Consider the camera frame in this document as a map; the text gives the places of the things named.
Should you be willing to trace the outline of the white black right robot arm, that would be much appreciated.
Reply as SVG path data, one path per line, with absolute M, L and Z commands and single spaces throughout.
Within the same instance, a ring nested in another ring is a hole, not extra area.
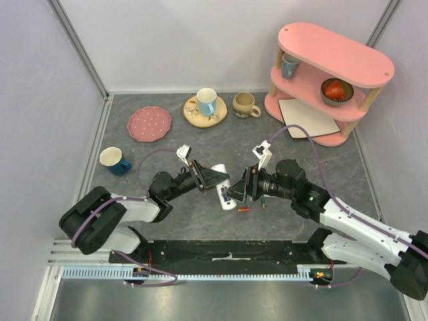
M 362 214 L 311 183 L 295 160 L 281 160 L 273 174 L 247 167 L 241 180 L 224 195 L 240 202 L 256 201 L 263 195 L 289 199 L 299 216 L 333 229 L 323 231 L 320 240 L 306 246 L 310 261 L 345 261 L 386 278 L 414 300 L 425 299 L 427 233 L 419 230 L 412 235 Z

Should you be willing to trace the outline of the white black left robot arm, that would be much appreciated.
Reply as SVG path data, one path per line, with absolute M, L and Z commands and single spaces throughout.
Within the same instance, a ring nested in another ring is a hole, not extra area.
M 210 191 L 227 179 L 225 171 L 192 160 L 175 178 L 165 171 L 157 173 L 145 197 L 119 196 L 102 186 L 95 187 L 61 217 L 59 227 L 72 240 L 72 247 L 84 255 L 119 246 L 127 259 L 139 263 L 145 259 L 147 248 L 127 223 L 158 223 L 173 210 L 169 204 L 173 199 L 194 189 Z

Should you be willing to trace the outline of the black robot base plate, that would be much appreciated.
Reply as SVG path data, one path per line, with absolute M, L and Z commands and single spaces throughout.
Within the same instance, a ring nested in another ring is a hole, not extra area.
M 295 274 L 298 265 L 331 260 L 312 241 L 149 241 L 129 255 L 180 275 Z

